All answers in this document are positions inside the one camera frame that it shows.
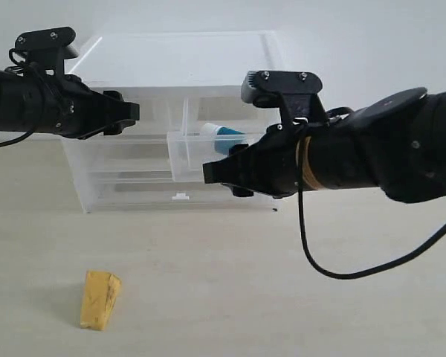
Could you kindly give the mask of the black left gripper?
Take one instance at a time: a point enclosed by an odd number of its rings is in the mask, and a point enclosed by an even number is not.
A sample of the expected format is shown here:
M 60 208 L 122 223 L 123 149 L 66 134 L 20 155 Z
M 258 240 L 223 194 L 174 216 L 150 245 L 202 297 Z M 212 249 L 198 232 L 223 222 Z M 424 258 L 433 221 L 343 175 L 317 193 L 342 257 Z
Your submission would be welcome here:
M 38 103 L 32 106 L 32 118 L 25 127 L 27 138 L 35 133 L 79 140 L 101 132 L 119 135 L 140 119 L 138 103 L 126 102 L 114 90 L 97 93 L 74 74 L 27 73 L 25 79 L 38 92 Z

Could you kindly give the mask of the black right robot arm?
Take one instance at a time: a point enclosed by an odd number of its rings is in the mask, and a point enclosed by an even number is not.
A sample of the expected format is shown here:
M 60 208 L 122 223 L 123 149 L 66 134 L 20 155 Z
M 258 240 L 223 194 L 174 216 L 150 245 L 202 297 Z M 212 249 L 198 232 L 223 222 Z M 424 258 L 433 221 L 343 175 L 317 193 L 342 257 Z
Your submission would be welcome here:
M 255 144 L 204 164 L 203 174 L 235 196 L 366 187 L 403 203 L 446 196 L 446 92 L 409 89 L 332 124 L 270 126 Z

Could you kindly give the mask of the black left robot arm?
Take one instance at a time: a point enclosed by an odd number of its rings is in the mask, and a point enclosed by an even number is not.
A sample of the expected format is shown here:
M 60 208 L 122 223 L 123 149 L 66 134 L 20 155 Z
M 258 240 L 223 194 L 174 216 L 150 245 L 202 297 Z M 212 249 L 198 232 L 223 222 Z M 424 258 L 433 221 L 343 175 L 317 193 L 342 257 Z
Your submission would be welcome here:
M 119 135 L 140 118 L 137 103 L 118 91 L 95 92 L 80 77 L 46 74 L 36 66 L 18 75 L 0 70 L 0 132 L 32 132 L 85 140 Z

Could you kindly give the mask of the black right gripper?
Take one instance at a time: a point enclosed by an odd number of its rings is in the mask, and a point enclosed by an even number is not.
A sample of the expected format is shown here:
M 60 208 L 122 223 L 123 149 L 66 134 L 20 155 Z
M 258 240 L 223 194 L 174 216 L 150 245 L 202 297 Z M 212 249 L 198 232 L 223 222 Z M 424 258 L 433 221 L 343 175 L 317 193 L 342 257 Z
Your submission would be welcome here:
M 274 124 L 248 147 L 231 147 L 226 158 L 203 164 L 205 184 L 222 184 L 235 197 L 256 193 L 282 199 L 298 190 L 311 192 L 299 166 L 299 147 L 306 137 L 305 124 L 283 129 Z M 248 184 L 240 187 L 235 184 Z

